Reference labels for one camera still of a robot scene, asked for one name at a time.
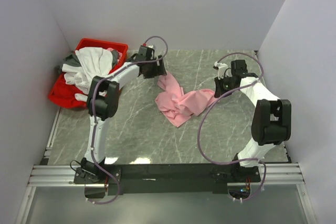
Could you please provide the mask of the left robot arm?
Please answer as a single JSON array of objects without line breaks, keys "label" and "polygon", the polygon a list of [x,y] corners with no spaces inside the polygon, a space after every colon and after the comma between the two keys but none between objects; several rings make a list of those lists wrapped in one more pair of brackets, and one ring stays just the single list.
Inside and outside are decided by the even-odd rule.
[{"label": "left robot arm", "polygon": [[142,76],[145,79],[166,75],[165,55],[155,55],[155,49],[142,45],[139,51],[107,77],[95,76],[92,80],[87,108],[90,119],[89,142],[81,168],[91,182],[104,179],[105,145],[110,119],[118,110],[120,90],[128,82]]}]

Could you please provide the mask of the pink t-shirt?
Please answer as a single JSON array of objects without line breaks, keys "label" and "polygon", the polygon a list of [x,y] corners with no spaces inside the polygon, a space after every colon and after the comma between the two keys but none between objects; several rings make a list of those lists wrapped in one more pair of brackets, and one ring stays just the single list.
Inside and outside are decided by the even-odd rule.
[{"label": "pink t-shirt", "polygon": [[212,105],[216,98],[211,89],[184,92],[171,73],[159,76],[158,86],[163,90],[155,98],[155,103],[163,115],[175,126],[180,127],[193,115],[200,115]]}]

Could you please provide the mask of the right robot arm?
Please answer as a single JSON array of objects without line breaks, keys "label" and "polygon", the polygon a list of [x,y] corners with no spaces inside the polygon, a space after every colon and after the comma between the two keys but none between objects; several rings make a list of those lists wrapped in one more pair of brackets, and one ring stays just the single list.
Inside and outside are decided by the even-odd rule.
[{"label": "right robot arm", "polygon": [[214,69],[217,70],[217,77],[214,79],[215,98],[240,88],[255,106],[251,139],[235,157],[240,162],[230,169],[232,179],[241,182],[249,175],[248,168],[256,166],[276,145],[289,140],[291,102],[272,94],[255,73],[248,72],[244,60],[234,60],[230,67],[225,63],[215,62]]}]

